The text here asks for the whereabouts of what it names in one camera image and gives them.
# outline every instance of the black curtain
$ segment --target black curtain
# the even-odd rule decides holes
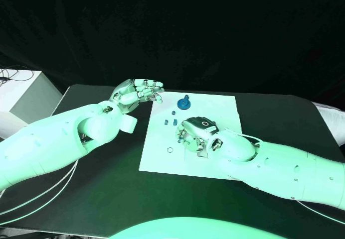
[[[1,1],[0,64],[41,70],[62,92],[145,78],[345,110],[345,2]]]

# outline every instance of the blue knob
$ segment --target blue knob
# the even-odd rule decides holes
[[[186,95],[183,99],[177,101],[177,108],[181,110],[187,110],[190,107],[189,96]]]

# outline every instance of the robotic arm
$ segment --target robotic arm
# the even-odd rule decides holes
[[[343,163],[229,129],[219,130],[202,117],[180,123],[176,138],[189,151],[206,150],[207,159],[226,177],[281,198],[345,210]]]
[[[47,117],[20,129],[0,143],[0,191],[27,178],[49,173],[108,143],[118,131],[132,133],[131,112],[139,102],[161,103],[163,84],[127,80],[109,100]]]

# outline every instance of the black table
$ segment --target black table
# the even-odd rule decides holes
[[[70,86],[54,114],[106,100],[112,89]],[[243,134],[345,162],[318,111],[307,100],[290,95],[207,93],[235,96]],[[79,160],[62,194],[38,212],[8,227],[108,237],[158,218],[203,217],[243,224],[288,238],[343,238],[345,225],[318,216],[293,200],[261,192],[239,181],[138,171],[150,111],[151,103],[142,103],[129,113],[138,119],[134,133],[119,132],[116,138]],[[0,199],[0,211],[43,192],[69,168],[11,186]],[[60,187],[0,216],[0,222],[34,210]],[[343,211],[326,205],[307,205],[345,221]]]

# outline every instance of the paper sheet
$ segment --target paper sheet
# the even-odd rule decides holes
[[[177,143],[174,131],[180,122],[189,117],[206,117],[215,121],[219,130],[225,127],[242,133],[235,97],[177,92],[160,93],[163,103],[152,103],[139,171],[168,173],[206,178],[225,178],[219,169],[210,167],[206,157],[199,157]],[[177,101],[189,96],[190,108],[180,110]]]

